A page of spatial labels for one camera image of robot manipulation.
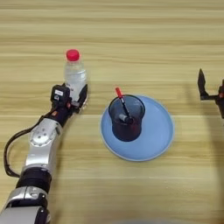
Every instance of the blue plate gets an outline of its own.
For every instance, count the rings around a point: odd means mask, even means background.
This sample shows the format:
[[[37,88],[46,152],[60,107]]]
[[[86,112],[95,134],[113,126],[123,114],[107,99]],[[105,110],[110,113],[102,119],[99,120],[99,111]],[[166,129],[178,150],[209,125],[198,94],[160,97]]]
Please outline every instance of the blue plate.
[[[172,143],[174,123],[168,111],[157,101],[137,95],[145,106],[141,135],[132,142],[123,142],[115,137],[109,109],[101,119],[101,135],[104,143],[118,157],[129,161],[146,161],[160,156]]]

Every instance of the water bottle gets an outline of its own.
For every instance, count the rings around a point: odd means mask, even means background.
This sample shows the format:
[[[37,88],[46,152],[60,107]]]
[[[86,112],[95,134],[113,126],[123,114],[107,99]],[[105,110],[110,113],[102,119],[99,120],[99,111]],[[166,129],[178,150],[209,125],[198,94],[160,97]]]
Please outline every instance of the water bottle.
[[[87,85],[87,72],[80,60],[80,53],[71,49],[66,52],[65,81],[66,86],[70,88],[70,97],[72,101],[80,99],[81,90]]]

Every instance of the black cable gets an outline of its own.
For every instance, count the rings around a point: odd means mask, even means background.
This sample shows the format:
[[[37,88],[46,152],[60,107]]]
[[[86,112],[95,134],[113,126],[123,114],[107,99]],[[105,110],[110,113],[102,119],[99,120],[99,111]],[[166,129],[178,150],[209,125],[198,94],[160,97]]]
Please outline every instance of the black cable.
[[[15,173],[11,167],[10,167],[10,164],[8,162],[8,150],[9,150],[9,147],[11,145],[12,142],[14,142],[17,138],[23,136],[23,135],[26,135],[28,133],[30,133],[35,127],[37,127],[40,122],[44,119],[44,118],[47,118],[52,112],[54,112],[58,107],[55,107],[53,108],[50,112],[46,113],[45,115],[42,115],[36,124],[34,124],[32,127],[30,127],[29,129],[23,129],[23,130],[20,130],[18,133],[16,133],[15,135],[13,135],[10,140],[7,142],[7,144],[4,146],[4,152],[3,152],[3,166],[4,166],[4,169],[5,169],[5,172],[8,176],[10,177],[14,177],[14,178],[19,178],[20,175]]]

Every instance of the black cup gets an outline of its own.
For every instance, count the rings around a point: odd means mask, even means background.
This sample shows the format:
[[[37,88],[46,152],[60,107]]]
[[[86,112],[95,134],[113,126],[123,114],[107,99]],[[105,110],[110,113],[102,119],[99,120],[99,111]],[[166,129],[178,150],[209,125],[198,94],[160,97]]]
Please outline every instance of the black cup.
[[[130,142],[137,139],[141,134],[145,107],[143,102],[134,95],[125,94],[123,99],[133,119],[132,123],[127,123],[121,119],[121,115],[126,116],[126,114],[118,97],[109,104],[108,113],[112,120],[114,135],[121,141]]]

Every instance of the wood grain surface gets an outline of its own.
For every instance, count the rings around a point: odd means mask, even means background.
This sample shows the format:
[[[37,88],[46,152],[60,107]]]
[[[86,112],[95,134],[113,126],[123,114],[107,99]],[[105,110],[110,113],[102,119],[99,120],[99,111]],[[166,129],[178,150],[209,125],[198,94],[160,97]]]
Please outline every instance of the wood grain surface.
[[[59,147],[52,223],[224,223],[222,120],[197,89],[201,67],[211,94],[223,78],[224,2],[0,0],[1,161],[12,134],[49,110],[69,48],[80,49],[91,90]],[[175,140],[163,156],[131,163],[107,150],[99,124],[116,86],[172,114]],[[18,172],[28,150],[27,136],[12,146]],[[3,165],[0,182],[3,207],[17,183]]]

